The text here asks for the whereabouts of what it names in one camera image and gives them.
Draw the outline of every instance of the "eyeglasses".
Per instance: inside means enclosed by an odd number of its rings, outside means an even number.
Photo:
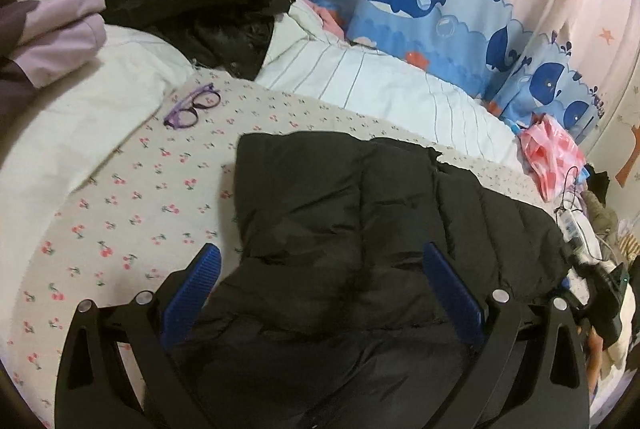
[[[184,99],[178,102],[164,117],[164,125],[174,129],[185,129],[198,123],[196,109],[211,109],[222,101],[220,91],[207,84],[191,91]]]

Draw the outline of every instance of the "starfish print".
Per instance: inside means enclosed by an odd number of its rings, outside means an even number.
[[[606,28],[602,29],[602,33],[598,35],[598,37],[602,37],[607,41],[607,46],[611,46],[611,41],[615,41],[615,37],[611,35],[611,30],[607,30]]]

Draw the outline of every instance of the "wall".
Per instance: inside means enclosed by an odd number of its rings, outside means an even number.
[[[620,219],[633,220],[640,214],[640,66],[587,158],[597,172],[609,175],[607,206]],[[640,238],[640,221],[634,233]]]

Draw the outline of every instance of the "pink blanket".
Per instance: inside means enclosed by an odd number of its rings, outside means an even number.
[[[584,167],[584,154],[574,139],[549,114],[536,117],[536,122],[520,133],[522,153],[535,174],[540,195],[552,201],[565,185],[571,186]]]
[[[309,0],[300,0],[309,5],[309,7],[316,12],[320,18],[322,19],[322,30],[327,32],[331,32],[335,36],[337,36],[341,41],[344,40],[344,30],[340,28],[340,25],[337,23],[335,16],[331,13],[330,10],[323,6],[318,6],[315,3],[312,3]]]

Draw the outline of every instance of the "cartoon giraffe decal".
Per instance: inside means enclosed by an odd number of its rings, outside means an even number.
[[[635,125],[631,126],[631,132],[634,134],[636,138],[636,144],[634,145],[633,151],[631,151],[631,155],[629,156],[629,160],[623,165],[622,169],[616,174],[616,180],[620,184],[620,187],[624,187],[626,184],[626,179],[629,177],[631,169],[633,168],[636,160],[640,157],[640,125],[637,127]]]

